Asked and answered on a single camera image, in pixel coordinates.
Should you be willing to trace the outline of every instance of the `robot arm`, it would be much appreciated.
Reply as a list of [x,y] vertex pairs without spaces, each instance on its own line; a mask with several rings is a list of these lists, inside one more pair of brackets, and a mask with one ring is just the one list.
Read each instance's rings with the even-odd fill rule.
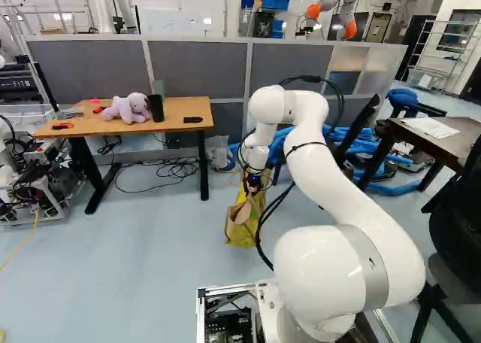
[[357,32],[357,26],[354,20],[354,9],[356,0],[319,0],[316,3],[312,3],[305,14],[306,27],[313,27],[321,12],[330,11],[336,7],[340,1],[344,1],[344,4],[339,10],[339,19],[342,24],[342,28],[337,30],[336,39],[349,40],[353,38]]
[[249,165],[263,168],[277,124],[292,123],[296,127],[284,142],[292,178],[338,223],[290,230],[274,249],[281,296],[302,329],[320,341],[335,340],[350,329],[355,313],[413,300],[425,283],[423,259],[408,234],[344,176],[323,145],[326,99],[263,87],[249,110],[259,129],[246,140],[255,146],[243,151]]

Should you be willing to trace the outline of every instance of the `plastic bag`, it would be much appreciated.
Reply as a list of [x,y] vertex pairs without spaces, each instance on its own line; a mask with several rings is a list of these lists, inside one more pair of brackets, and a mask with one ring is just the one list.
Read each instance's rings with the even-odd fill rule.
[[262,185],[258,191],[246,196],[241,182],[236,204],[229,206],[225,219],[225,242],[233,247],[250,248],[256,246],[256,230],[261,213],[265,209],[266,187],[271,183],[271,170],[266,169],[262,175]]

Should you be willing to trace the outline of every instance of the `wooden desk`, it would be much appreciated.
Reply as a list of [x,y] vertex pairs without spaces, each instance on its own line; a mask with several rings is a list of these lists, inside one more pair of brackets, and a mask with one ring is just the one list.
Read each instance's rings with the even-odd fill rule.
[[[67,138],[69,140],[72,146],[72,159],[80,163],[95,189],[92,198],[86,206],[86,214],[93,214],[97,210],[108,186],[121,167],[119,163],[114,163],[105,177],[102,178],[85,141],[85,137],[88,136],[197,131],[201,200],[209,199],[204,130],[213,128],[213,118],[208,97],[167,98],[164,101],[165,120],[161,123],[148,120],[145,123],[128,125],[119,117],[111,121],[103,121],[100,114],[93,113],[99,106],[107,107],[110,104],[111,100],[100,100],[100,104],[93,104],[90,100],[83,100],[76,104],[75,107],[82,107],[85,116],[64,121],[52,120],[33,135],[34,138]],[[203,120],[200,123],[183,123],[184,117],[202,117]],[[52,125],[58,122],[73,123],[74,126],[70,129],[52,130]]]
[[465,159],[469,155],[472,145],[481,135],[481,123],[469,117],[435,117],[434,119],[459,132],[447,138],[434,138],[402,123],[401,119],[388,119],[385,135],[374,152],[371,163],[359,180],[358,188],[364,191],[368,187],[369,181],[397,141],[412,144],[435,158],[433,166],[418,186],[419,191],[424,191],[445,165],[455,172],[460,172],[462,165],[459,159]]
[[[127,125],[119,117],[112,121],[103,121],[100,114],[93,110],[103,106],[108,107],[111,100],[100,100],[100,104],[93,104],[89,100],[80,101],[75,107],[83,108],[83,117],[65,120],[73,123],[71,129],[52,130],[52,125],[58,120],[46,123],[33,135],[35,138],[77,138],[104,135],[152,134],[155,132],[194,131],[213,128],[212,112],[208,97],[178,97],[167,98],[164,101],[165,121],[155,123],[148,120],[145,123]],[[202,117],[200,123],[183,123],[184,117]]]

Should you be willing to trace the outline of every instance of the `plush bunny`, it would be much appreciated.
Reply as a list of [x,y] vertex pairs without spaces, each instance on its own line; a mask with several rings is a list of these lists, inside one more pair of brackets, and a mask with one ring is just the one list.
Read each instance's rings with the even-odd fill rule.
[[112,105],[101,113],[105,121],[120,116],[124,123],[142,123],[150,118],[147,97],[143,93],[131,93],[127,97],[114,96]]

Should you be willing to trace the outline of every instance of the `cubicle wall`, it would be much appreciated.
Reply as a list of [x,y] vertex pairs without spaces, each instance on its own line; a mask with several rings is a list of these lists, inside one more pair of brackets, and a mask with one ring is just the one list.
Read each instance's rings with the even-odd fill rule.
[[[247,102],[259,87],[299,74],[334,81],[346,96],[341,125],[348,126],[374,93],[384,97],[406,47],[360,42],[284,41],[246,38],[154,38],[139,35],[28,36],[59,104],[81,99],[150,93],[162,80],[166,96],[209,96],[214,129],[208,135],[241,139],[248,122]],[[294,82],[290,89],[322,92],[331,112],[333,91],[323,84]],[[188,133],[169,134],[191,146]]]

